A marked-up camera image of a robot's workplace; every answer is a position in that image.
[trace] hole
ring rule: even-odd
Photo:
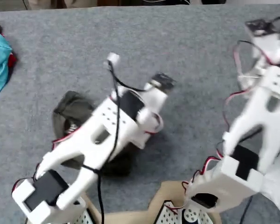
[[[266,104],[266,108],[269,112],[274,112],[277,109],[278,104],[279,104],[279,99],[271,96],[271,98]]]

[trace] white plastic part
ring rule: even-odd
[[[42,201],[34,210],[30,210],[26,204],[26,199],[35,191],[32,185],[32,180],[24,180],[12,193],[12,197],[26,217],[33,224],[64,224],[73,217],[77,217],[86,209],[86,202],[83,198],[77,198],[79,204],[71,204],[65,210],[60,210],[57,207],[49,206],[45,201]]]
[[[185,208],[194,205],[207,213],[222,212],[238,206],[245,198],[260,192],[263,175],[251,169],[247,180],[243,180],[236,176],[238,164],[237,160],[226,155],[213,169],[197,175],[193,183],[189,182]],[[199,193],[216,196],[216,205],[206,208],[193,201],[192,197]]]
[[[111,52],[107,57],[107,61],[110,61],[113,67],[117,67],[120,61],[120,56],[118,54]],[[106,68],[109,68],[108,62],[104,62],[104,65]]]
[[[223,136],[224,153],[233,153],[239,140],[251,129],[263,126],[263,144],[259,153],[258,171],[265,174],[280,151],[280,100],[274,111],[268,111],[267,104],[272,96],[280,97],[280,68],[270,66],[244,110]]]
[[[147,114],[152,116],[153,113],[158,113],[161,110],[167,99],[167,95],[151,84],[147,84],[145,88],[148,91],[139,93],[139,96],[145,104],[145,108],[142,110],[151,111],[147,112]],[[120,96],[126,91],[129,91],[129,89],[122,86],[119,87]],[[69,138],[59,143],[52,152],[48,152],[44,155],[36,172],[36,179],[49,169],[54,169],[65,160],[82,154],[84,155],[84,165],[92,169],[101,169],[111,153],[115,141],[117,105],[113,100],[116,100],[114,91],[110,97],[106,98],[103,103],[96,108],[92,116],[79,129]],[[113,159],[129,142],[132,142],[139,148],[144,148],[146,141],[151,135],[143,130],[143,124],[149,124],[146,126],[149,129],[155,128],[154,122],[148,122],[151,119],[155,120],[155,117],[142,117],[138,122],[138,120],[135,121],[130,118],[121,109],[119,113],[119,137],[117,147],[111,159]],[[109,133],[109,136],[103,141],[98,142],[98,136],[106,131]],[[34,191],[34,188],[31,188],[31,183],[29,182],[29,184],[27,184],[27,181],[17,187],[13,193],[13,198],[32,224],[45,224],[48,223],[48,220],[53,220],[52,223],[54,224],[63,224],[75,217],[71,213],[72,211],[76,212],[76,210],[73,209],[73,203],[96,181],[96,179],[97,175],[94,172],[82,167],[77,179],[58,197],[55,207],[48,206],[45,202],[42,202],[33,211],[29,211],[25,207],[23,201]]]

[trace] cable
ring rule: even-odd
[[[27,5],[25,3],[25,0],[22,0],[22,1],[23,1],[24,6],[25,6],[25,9],[28,10],[28,7],[27,7]]]
[[[103,166],[110,160],[110,158],[112,157],[116,147],[117,147],[117,141],[118,141],[118,135],[119,135],[119,120],[120,120],[120,97],[119,97],[119,93],[118,93],[118,78],[116,78],[116,75],[114,73],[114,67],[111,61],[108,61],[108,65],[109,65],[109,71],[112,75],[112,79],[113,79],[113,87],[116,93],[116,104],[117,104],[117,124],[116,124],[116,132],[115,132],[115,140],[114,140],[114,145],[113,145],[113,149],[110,152],[110,154],[108,155],[105,163],[103,164]],[[101,223],[104,224],[105,223],[105,211],[104,211],[104,204],[103,204],[103,199],[102,199],[102,192],[101,192],[101,173],[100,170],[97,169],[93,169],[91,167],[88,167],[86,165],[82,165],[82,167],[91,170],[92,172],[94,172],[95,174],[98,175],[98,202],[99,202],[99,206],[100,206],[100,210],[101,210],[101,216],[102,216],[102,221]]]
[[[144,90],[144,89],[137,89],[137,88],[131,87],[131,86],[121,82],[120,79],[114,73],[114,68],[113,68],[113,65],[112,65],[111,61],[108,61],[108,65],[109,65],[109,71],[111,72],[113,80],[115,80],[115,83],[118,83],[118,84],[120,84],[120,85],[122,85],[122,86],[124,86],[128,89],[131,89],[131,90],[134,90],[134,91],[137,91],[137,92],[146,92],[147,91],[147,90]]]
[[[222,109],[222,116],[223,116],[223,119],[227,125],[227,131],[229,131],[230,129],[230,124],[228,122],[228,119],[226,117],[226,106],[229,104],[229,102],[235,97],[235,96],[239,96],[239,95],[242,95],[244,93],[247,93],[249,92],[255,85],[253,85],[252,87],[249,87],[247,88],[246,90],[241,90],[241,91],[238,91],[238,92],[234,92],[232,94],[229,95],[229,97],[226,98],[226,100],[224,101],[224,104],[223,104],[223,109]]]
[[[237,44],[234,46],[233,48],[233,58],[234,58],[234,62],[236,65],[236,69],[239,75],[243,75],[243,71],[242,71],[242,63],[241,60],[239,58],[239,46],[241,43],[248,43],[250,45],[252,45],[253,47],[255,47],[257,50],[260,51],[260,53],[264,56],[265,60],[270,64],[273,65],[272,61],[270,60],[270,58],[265,54],[265,52],[256,44],[250,42],[250,41],[246,41],[246,40],[239,40],[237,42]]]
[[[157,1],[142,0],[142,1],[148,2],[148,3],[157,3],[157,2],[162,2],[162,1],[166,1],[166,0],[157,0]]]
[[[243,214],[242,214],[242,216],[241,216],[241,219],[240,219],[240,221],[239,221],[239,224],[243,224],[243,223],[244,223],[244,219],[245,219],[246,213],[247,213],[247,211],[248,211],[248,208],[249,208],[249,206],[250,206],[250,204],[251,204],[252,199],[253,199],[253,196],[251,196],[251,197],[249,198],[249,201],[248,201],[248,203],[247,203],[247,205],[246,205],[246,207],[245,207],[245,209],[244,209],[244,212],[243,212]]]
[[[148,3],[157,3],[157,2],[163,2],[166,0],[156,0],[156,1],[142,0],[142,1],[148,2]],[[187,2],[189,5],[191,5],[190,1],[188,1],[188,0],[184,0],[184,1]]]
[[[243,141],[246,141],[248,139],[253,138],[255,135],[257,135],[258,133],[260,133],[262,131],[262,127],[258,128],[255,132],[247,135],[246,137],[242,138],[239,143],[242,143]]]
[[[186,191],[187,191],[187,188],[184,186],[184,184],[189,184],[189,182],[187,182],[187,181],[182,181],[182,188],[185,190],[185,193],[186,193]]]

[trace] white wire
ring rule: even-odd
[[[222,157],[222,156],[220,156],[220,154],[219,154],[218,150],[216,150],[216,152],[217,152],[217,156],[218,156],[220,159],[222,159],[223,157]]]
[[[163,2],[166,0],[157,0],[157,1],[148,1],[148,0],[142,0],[144,2],[148,2],[148,3],[157,3],[157,2]],[[187,2],[189,5],[191,5],[191,3],[188,0],[184,0],[185,2]]]
[[[162,2],[162,1],[166,1],[166,0],[157,0],[157,1],[147,1],[147,0],[142,0],[144,2],[148,2],[148,3],[157,3],[157,2]]]

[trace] gray carpet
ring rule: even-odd
[[[188,180],[215,153],[225,129],[223,100],[237,90],[231,49],[245,39],[243,23],[280,15],[280,5],[101,7],[0,13],[0,25],[19,62],[0,93],[0,224],[21,224],[10,197],[14,181],[32,175],[54,138],[51,113],[67,90],[98,105],[112,81],[103,68],[110,51],[121,55],[117,73],[141,87],[156,71],[177,80],[161,115],[165,129],[138,153],[127,178],[105,178],[105,210],[147,208],[161,181]],[[243,100],[231,103],[231,119]],[[259,147],[259,141],[248,143]],[[60,168],[66,180],[77,174]],[[96,187],[88,194],[97,205]],[[245,203],[222,214],[237,224]],[[280,212],[255,196],[246,224],[280,224]]]

